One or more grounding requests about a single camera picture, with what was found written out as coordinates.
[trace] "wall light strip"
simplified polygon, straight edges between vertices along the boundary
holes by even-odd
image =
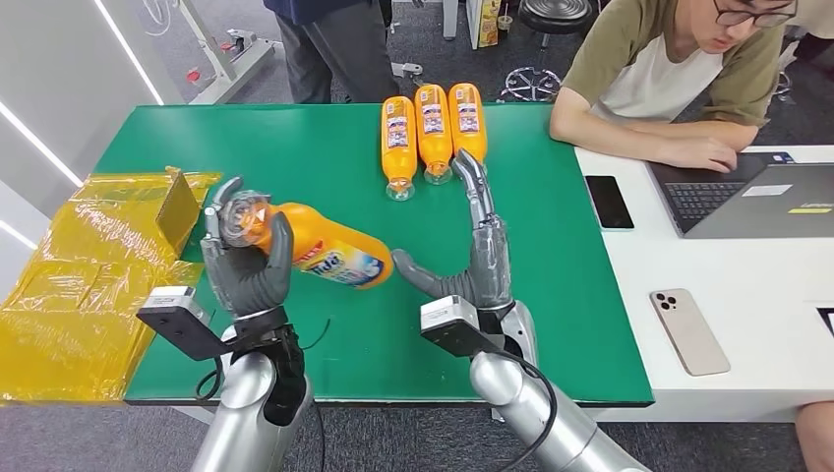
[[[104,17],[104,20],[107,22],[107,25],[113,30],[113,34],[116,35],[116,39],[119,40],[119,43],[122,45],[122,48],[128,55],[128,58],[133,63],[133,67],[136,68],[136,71],[139,72],[140,77],[142,80],[145,81],[145,85],[148,86],[148,90],[150,90],[150,94],[153,95],[153,98],[156,100],[156,104],[164,105],[165,102],[162,101],[162,96],[159,95],[159,92],[156,91],[156,87],[153,86],[153,83],[150,81],[150,77],[145,72],[145,69],[142,67],[142,64],[139,63],[139,59],[136,58],[136,54],[133,53],[133,49],[130,48],[128,45],[128,41],[125,40],[125,36],[122,34],[122,31],[116,26],[116,22],[113,21],[113,17],[110,16],[110,12],[104,8],[104,4],[101,3],[101,0],[92,0],[95,3],[95,6],[98,7],[98,11],[101,12],[101,16]]]
[[[24,137],[27,140],[29,140],[29,142],[32,143],[37,148],[37,150],[40,151],[41,154],[43,154],[47,159],[49,159],[49,162],[52,162],[52,164],[55,167],[58,167],[58,170],[60,170],[61,173],[63,173],[71,181],[73,181],[73,184],[75,184],[76,187],[82,186],[81,179],[79,179],[78,176],[74,174],[69,167],[67,167],[67,164],[62,162],[61,159],[59,159],[58,156],[55,155],[55,152],[52,152],[52,150],[49,147],[47,147],[43,143],[43,141],[41,141],[37,136],[35,136],[34,133],[29,128],[27,128],[24,122],[22,122],[20,118],[18,118],[14,113],[12,113],[12,110],[10,110],[9,107],[7,107],[2,101],[0,101],[0,114],[6,117],[6,119],[9,120],[9,123],[11,123],[12,126],[17,128],[18,131],[20,131],[21,134],[24,135]]]
[[[9,226],[9,224],[6,223],[6,221],[3,221],[2,219],[0,219],[0,229],[2,229],[4,231],[6,231],[7,233],[11,234],[12,236],[15,237],[15,239],[24,243],[25,246],[29,247],[33,251],[35,249],[37,249],[36,244],[34,244],[29,238],[27,238],[23,234],[19,233],[17,229]]]

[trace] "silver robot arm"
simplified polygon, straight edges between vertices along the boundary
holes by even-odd
[[[242,185],[235,177],[220,186],[204,211],[207,234],[201,241],[211,288],[233,325],[217,337],[190,287],[155,288],[138,313],[192,359],[213,358],[222,371],[218,380],[225,377],[194,472],[277,472],[313,401],[304,353],[283,308],[292,229],[283,213],[271,218],[268,256],[258,248],[229,245],[220,215],[239,198]]]
[[[469,367],[469,380],[525,444],[532,444],[542,434],[550,414],[550,397],[541,381],[527,375],[517,362],[479,352]],[[556,394],[556,421],[533,452],[545,470],[648,472],[555,384],[551,386]]]
[[[278,472],[301,417],[313,401],[313,389],[305,377],[307,391],[294,418],[285,426],[267,420],[269,394],[275,388],[277,371],[260,352],[238,359],[226,371],[220,391],[220,405],[194,460],[192,472]]]
[[[535,366],[536,339],[529,311],[510,291],[506,228],[495,214],[483,167],[465,149],[452,160],[463,181],[472,217],[470,265],[438,277],[393,251],[400,274],[438,300],[421,308],[421,334],[457,357],[469,357],[475,392],[492,405],[528,446],[542,436],[556,408],[553,427],[535,449],[553,472],[647,472],[599,429],[556,385],[555,402],[545,385],[509,353]]]

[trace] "yellow plastic bag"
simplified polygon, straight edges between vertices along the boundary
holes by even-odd
[[[157,285],[197,282],[178,261],[218,173],[92,175],[55,214],[0,306],[0,400],[114,401],[152,331]]]

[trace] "orange bottle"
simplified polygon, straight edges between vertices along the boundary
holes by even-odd
[[[417,142],[420,158],[426,164],[423,177],[441,185],[451,178],[451,128],[446,93],[440,86],[426,85],[414,95],[417,115]]]
[[[487,156],[487,128],[481,93],[472,84],[457,84],[448,91],[448,114],[454,153],[465,148],[478,162]]]
[[[417,172],[417,137],[414,104],[405,96],[393,96],[383,103],[383,172],[388,178],[386,192],[399,202],[414,197],[412,179]]]
[[[268,253],[272,216],[279,211],[292,227],[292,264],[301,271],[360,289],[390,276],[393,261],[379,239],[331,221],[310,206],[271,205],[258,192],[238,192],[226,204],[220,215],[223,238],[232,246],[254,245]]]

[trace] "black smartphone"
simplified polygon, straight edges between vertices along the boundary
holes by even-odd
[[[631,215],[628,214],[626,201],[620,193],[617,179],[610,175],[587,175],[585,183],[591,193],[591,200],[600,226],[612,230],[634,229]]]

